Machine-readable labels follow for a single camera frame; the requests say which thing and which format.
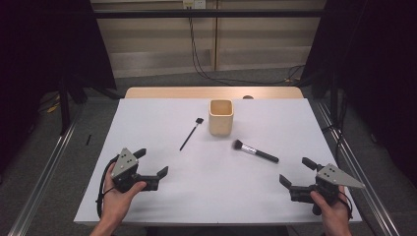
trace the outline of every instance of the beige cup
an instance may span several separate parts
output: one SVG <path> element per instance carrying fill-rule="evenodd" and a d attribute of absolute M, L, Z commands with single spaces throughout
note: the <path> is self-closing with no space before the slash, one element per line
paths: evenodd
<path fill-rule="evenodd" d="M 228 136 L 232 132 L 233 103 L 231 100 L 211 100 L 208 108 L 208 128 L 214 136 Z"/>

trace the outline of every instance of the wall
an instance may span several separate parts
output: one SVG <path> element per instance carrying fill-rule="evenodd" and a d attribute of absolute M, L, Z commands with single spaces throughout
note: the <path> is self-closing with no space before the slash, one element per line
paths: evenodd
<path fill-rule="evenodd" d="M 95 10 L 182 9 L 182 1 L 91 0 Z M 325 0 L 207 0 L 208 9 L 322 9 Z M 305 64 L 319 19 L 193 19 L 205 71 Z M 98 20 L 116 78 L 194 72 L 188 19 Z"/>

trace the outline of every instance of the brush bristles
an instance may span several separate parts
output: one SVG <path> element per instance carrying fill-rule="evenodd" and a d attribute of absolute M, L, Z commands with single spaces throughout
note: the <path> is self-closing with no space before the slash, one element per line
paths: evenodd
<path fill-rule="evenodd" d="M 235 142 L 233 142 L 233 148 L 235 148 L 235 149 L 241 149 L 242 145 L 243 145 L 243 143 L 240 142 L 239 140 L 236 140 Z"/>

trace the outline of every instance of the human hand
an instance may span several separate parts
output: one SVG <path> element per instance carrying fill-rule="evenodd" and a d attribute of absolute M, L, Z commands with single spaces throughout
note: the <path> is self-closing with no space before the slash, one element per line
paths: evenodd
<path fill-rule="evenodd" d="M 147 183 L 144 181 L 136 183 L 126 193 L 120 193 L 114 189 L 114 183 L 111 179 L 111 171 L 115 163 L 111 164 L 105 175 L 103 211 L 99 223 L 95 226 L 90 234 L 93 235 L 111 235 L 126 216 L 133 197 L 140 192 Z"/>
<path fill-rule="evenodd" d="M 344 187 L 339 186 L 339 191 L 344 194 Z M 332 206 L 329 206 L 325 198 L 316 191 L 312 191 L 310 196 L 322 210 L 323 228 L 326 236 L 351 235 L 348 224 L 348 209 L 343 203 L 336 201 Z M 340 193 L 338 196 L 346 202 L 346 197 Z"/>

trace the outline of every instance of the electrical outlet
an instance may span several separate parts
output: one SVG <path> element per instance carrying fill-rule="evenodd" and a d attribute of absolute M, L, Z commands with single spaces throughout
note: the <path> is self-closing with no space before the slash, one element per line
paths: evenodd
<path fill-rule="evenodd" d="M 194 9 L 205 9 L 206 0 L 194 0 Z"/>
<path fill-rule="evenodd" d="M 183 0 L 184 9 L 194 9 L 194 0 Z"/>

